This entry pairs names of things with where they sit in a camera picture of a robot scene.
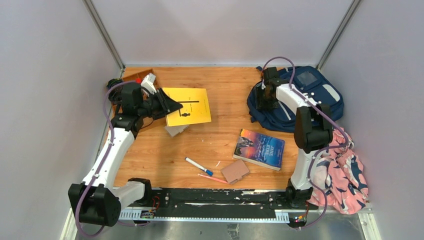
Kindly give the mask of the yellow notebook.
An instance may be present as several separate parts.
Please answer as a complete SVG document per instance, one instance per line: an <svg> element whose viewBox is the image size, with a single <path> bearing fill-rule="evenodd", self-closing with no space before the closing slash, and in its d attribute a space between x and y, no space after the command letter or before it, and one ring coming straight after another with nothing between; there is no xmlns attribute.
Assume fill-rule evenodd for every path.
<svg viewBox="0 0 424 240"><path fill-rule="evenodd" d="M182 108L168 114L168 127L203 124L212 121L205 88L164 87L162 89L171 99L182 104Z"/></svg>

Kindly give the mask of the navy blue backpack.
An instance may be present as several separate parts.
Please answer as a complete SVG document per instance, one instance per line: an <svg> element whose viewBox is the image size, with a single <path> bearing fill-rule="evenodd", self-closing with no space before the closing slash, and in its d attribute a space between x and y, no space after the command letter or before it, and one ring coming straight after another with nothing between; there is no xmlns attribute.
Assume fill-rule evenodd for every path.
<svg viewBox="0 0 424 240"><path fill-rule="evenodd" d="M247 97L250 121L258 122L270 131L293 133L295 131L298 107L326 105L329 116L334 122L344 115L342 94L314 67L296 66L272 70L273 77L280 78L281 85L271 92L271 109L264 109L259 100L263 96L263 80L254 85Z"/></svg>

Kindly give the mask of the Jane Eyre paperback book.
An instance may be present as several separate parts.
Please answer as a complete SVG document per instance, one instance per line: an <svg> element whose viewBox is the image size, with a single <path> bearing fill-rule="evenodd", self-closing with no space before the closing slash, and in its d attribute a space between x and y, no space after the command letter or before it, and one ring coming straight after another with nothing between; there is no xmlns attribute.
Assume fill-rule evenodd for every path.
<svg viewBox="0 0 424 240"><path fill-rule="evenodd" d="M284 140L243 128L237 138L233 158L279 171L284 149Z"/></svg>

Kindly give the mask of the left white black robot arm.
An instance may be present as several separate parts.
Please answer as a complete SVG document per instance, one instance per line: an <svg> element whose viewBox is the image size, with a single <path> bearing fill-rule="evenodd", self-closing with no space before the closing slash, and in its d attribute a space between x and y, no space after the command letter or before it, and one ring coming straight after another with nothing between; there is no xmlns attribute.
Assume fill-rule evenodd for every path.
<svg viewBox="0 0 424 240"><path fill-rule="evenodd" d="M144 119L158 120L183 108L163 88L151 90L144 97L146 91L135 80L110 81L107 85L103 102L118 105L121 112L110 117L106 109L103 111L109 127L106 142L81 183L73 183L68 189L78 228L81 224L112 227L129 205L137 202L146 207L153 201L148 179L133 177L124 186L113 188L124 156L143 128Z"/></svg>

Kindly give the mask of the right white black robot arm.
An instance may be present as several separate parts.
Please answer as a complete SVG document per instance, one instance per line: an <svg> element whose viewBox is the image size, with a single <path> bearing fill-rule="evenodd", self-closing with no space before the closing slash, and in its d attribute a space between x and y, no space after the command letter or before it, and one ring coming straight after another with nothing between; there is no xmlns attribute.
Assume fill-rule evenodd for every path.
<svg viewBox="0 0 424 240"><path fill-rule="evenodd" d="M294 141L298 147L295 170L281 203L292 209L304 205L313 193L311 175L315 154L333 139L329 106L306 97L291 83L280 78L276 67L263 68L261 83L255 88L256 108L271 112L279 103L295 113Z"/></svg>

